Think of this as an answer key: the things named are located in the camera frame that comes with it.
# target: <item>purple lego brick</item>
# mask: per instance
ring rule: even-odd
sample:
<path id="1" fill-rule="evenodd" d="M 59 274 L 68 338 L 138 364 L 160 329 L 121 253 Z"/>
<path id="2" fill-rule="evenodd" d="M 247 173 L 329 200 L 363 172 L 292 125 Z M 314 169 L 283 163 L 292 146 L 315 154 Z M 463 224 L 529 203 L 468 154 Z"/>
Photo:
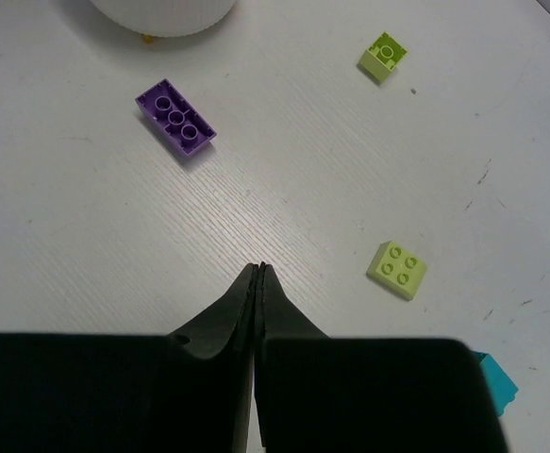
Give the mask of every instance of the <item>purple lego brick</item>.
<path id="1" fill-rule="evenodd" d="M 167 80 L 136 98 L 142 113 L 176 150 L 191 156 L 216 136 L 191 104 Z"/>

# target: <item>white table surface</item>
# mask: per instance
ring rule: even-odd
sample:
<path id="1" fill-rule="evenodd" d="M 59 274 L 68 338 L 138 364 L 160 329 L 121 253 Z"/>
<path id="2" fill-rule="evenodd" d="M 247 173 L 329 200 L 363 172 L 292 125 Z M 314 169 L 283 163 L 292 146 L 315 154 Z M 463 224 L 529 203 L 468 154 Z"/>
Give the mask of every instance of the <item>white table surface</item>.
<path id="1" fill-rule="evenodd" d="M 409 53 L 378 87 L 384 30 Z M 219 133 L 186 165 L 134 103 L 164 77 Z M 429 265 L 410 303 L 364 275 L 389 239 Z M 0 330 L 168 332 L 260 260 L 329 335 L 492 353 L 513 449 L 549 453 L 550 16 L 240 0 L 147 46 L 86 1 L 0 2 Z"/>

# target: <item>lego stud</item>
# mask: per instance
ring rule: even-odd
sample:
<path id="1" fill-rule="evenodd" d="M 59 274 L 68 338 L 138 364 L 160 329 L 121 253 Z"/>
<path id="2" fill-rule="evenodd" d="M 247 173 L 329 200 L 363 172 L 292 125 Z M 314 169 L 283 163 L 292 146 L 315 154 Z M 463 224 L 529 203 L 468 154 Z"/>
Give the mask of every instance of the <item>lego stud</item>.
<path id="1" fill-rule="evenodd" d="M 182 125 L 184 125 L 184 113 L 180 110 L 172 110 L 168 115 L 168 123 L 172 125 L 172 131 L 175 133 L 180 132 Z"/>
<path id="2" fill-rule="evenodd" d="M 408 275 L 407 274 L 399 274 L 398 275 L 398 283 L 401 285 L 406 285 L 408 282 Z"/>
<path id="3" fill-rule="evenodd" d="M 394 270 L 394 266 L 386 262 L 383 266 L 381 266 L 381 272 L 383 272 L 386 276 L 392 273 Z"/>
<path id="4" fill-rule="evenodd" d="M 168 112 L 172 109 L 172 101 L 169 97 L 160 96 L 155 100 L 155 116 L 162 120 L 168 116 Z"/>
<path id="5" fill-rule="evenodd" d="M 384 59 L 391 59 L 394 56 L 394 51 L 388 45 L 382 45 L 379 52 Z"/>
<path id="6" fill-rule="evenodd" d="M 193 144 L 197 141 L 197 128 L 192 125 L 186 125 L 182 127 L 181 131 L 181 137 L 182 137 L 182 144 L 185 146 L 188 146 L 190 144 Z"/>
<path id="7" fill-rule="evenodd" d="M 394 258 L 395 260 L 400 257 L 400 255 L 403 253 L 403 251 L 400 249 L 400 247 L 392 247 L 390 249 L 390 256 Z"/>
<path id="8" fill-rule="evenodd" d="M 412 269 L 413 267 L 415 267 L 417 265 L 417 260 L 413 257 L 408 257 L 405 260 L 405 265 L 408 267 L 408 269 Z"/>

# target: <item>light green duplo brick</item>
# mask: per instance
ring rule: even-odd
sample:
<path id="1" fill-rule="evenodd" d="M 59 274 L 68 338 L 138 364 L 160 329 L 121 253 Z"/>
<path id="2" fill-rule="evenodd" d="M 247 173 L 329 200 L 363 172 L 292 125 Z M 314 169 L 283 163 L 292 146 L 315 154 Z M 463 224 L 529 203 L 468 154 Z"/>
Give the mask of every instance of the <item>light green duplo brick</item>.
<path id="1" fill-rule="evenodd" d="M 383 82 L 392 73 L 407 53 L 402 45 L 388 33 L 382 34 L 360 58 L 360 66 L 378 82 Z"/>
<path id="2" fill-rule="evenodd" d="M 412 300 L 424 279 L 427 266 L 398 243 L 389 241 L 379 246 L 367 276 L 401 297 Z"/>

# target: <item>white cylindrical object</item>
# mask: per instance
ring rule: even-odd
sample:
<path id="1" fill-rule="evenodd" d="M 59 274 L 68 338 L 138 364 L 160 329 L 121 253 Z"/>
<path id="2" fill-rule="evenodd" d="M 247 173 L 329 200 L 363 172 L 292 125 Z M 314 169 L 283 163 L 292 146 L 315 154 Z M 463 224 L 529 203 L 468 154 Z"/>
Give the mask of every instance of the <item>white cylindrical object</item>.
<path id="1" fill-rule="evenodd" d="M 236 0 L 91 0 L 111 20 L 144 35 L 173 37 L 220 21 Z"/>

